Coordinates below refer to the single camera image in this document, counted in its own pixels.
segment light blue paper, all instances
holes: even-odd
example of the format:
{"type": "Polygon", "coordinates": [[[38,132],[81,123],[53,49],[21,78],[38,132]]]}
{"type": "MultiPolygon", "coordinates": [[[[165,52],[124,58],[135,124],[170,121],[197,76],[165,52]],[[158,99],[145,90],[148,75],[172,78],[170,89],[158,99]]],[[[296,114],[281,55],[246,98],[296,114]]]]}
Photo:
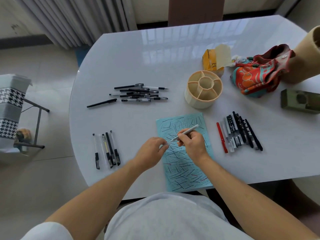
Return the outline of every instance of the light blue paper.
{"type": "MultiPolygon", "coordinates": [[[[205,140],[205,146],[210,157],[214,159],[207,127],[202,113],[187,114],[182,116],[156,120],[158,136],[170,141],[177,133],[196,124],[196,129],[205,140]]],[[[172,192],[194,191],[212,186],[206,175],[198,168],[186,153],[184,146],[178,147],[176,142],[170,144],[162,156],[167,190],[172,192]]]]}

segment curtain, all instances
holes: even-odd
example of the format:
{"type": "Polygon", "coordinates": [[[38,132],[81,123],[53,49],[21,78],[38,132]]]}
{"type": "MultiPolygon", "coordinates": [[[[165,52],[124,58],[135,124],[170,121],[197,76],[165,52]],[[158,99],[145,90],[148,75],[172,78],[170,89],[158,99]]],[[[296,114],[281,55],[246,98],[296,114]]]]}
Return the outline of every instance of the curtain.
{"type": "Polygon", "coordinates": [[[15,0],[48,38],[66,49],[105,33],[137,30],[131,0],[15,0]]]}

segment white shirt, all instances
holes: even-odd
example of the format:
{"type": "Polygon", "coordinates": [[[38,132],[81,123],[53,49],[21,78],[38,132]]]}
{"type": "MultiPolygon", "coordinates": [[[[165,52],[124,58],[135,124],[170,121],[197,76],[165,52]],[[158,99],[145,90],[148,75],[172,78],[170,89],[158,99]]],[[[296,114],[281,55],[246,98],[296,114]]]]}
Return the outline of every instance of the white shirt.
{"type": "MultiPolygon", "coordinates": [[[[59,223],[45,222],[21,240],[73,240],[59,223]]],[[[105,240],[252,239],[230,225],[223,211],[205,196],[158,193],[123,207],[111,219],[105,240]]]]}

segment green box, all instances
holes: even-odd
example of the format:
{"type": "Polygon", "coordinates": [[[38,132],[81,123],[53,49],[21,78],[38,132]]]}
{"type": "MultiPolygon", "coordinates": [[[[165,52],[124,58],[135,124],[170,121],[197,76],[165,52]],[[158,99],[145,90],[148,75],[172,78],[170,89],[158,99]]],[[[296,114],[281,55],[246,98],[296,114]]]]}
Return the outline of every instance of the green box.
{"type": "Polygon", "coordinates": [[[320,94],[285,89],[281,91],[281,108],[320,114],[320,94]]]}

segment glossy table surface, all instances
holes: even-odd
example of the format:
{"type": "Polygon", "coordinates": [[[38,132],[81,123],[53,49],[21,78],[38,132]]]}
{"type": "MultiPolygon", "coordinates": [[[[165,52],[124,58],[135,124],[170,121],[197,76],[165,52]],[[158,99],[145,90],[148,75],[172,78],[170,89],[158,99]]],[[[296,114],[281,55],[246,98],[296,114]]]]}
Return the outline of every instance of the glossy table surface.
{"type": "MultiPolygon", "coordinates": [[[[319,116],[280,108],[277,90],[261,98],[242,95],[230,81],[230,70],[222,76],[223,91],[215,103],[202,110],[190,107],[184,98],[189,76],[202,70],[202,55],[219,44],[231,54],[254,56],[272,46],[288,44],[292,49],[306,32],[281,16],[258,17],[216,23],[119,32],[102,35],[88,52],[75,79],[70,100],[70,134],[74,154],[90,186],[117,170],[104,162],[98,144],[101,169],[94,161],[92,134],[112,130],[122,166],[140,146],[157,136],[156,119],[202,112],[214,152],[214,160],[247,183],[274,181],[320,174],[319,116]],[[144,83],[168,87],[161,91],[167,101],[115,103],[86,108],[111,99],[114,87],[144,83]],[[236,111],[248,119],[263,152],[248,145],[225,154],[216,122],[236,111]]],[[[319,77],[293,88],[320,93],[319,77]]],[[[166,191],[162,162],[144,172],[123,199],[147,197],[166,191]]]]}

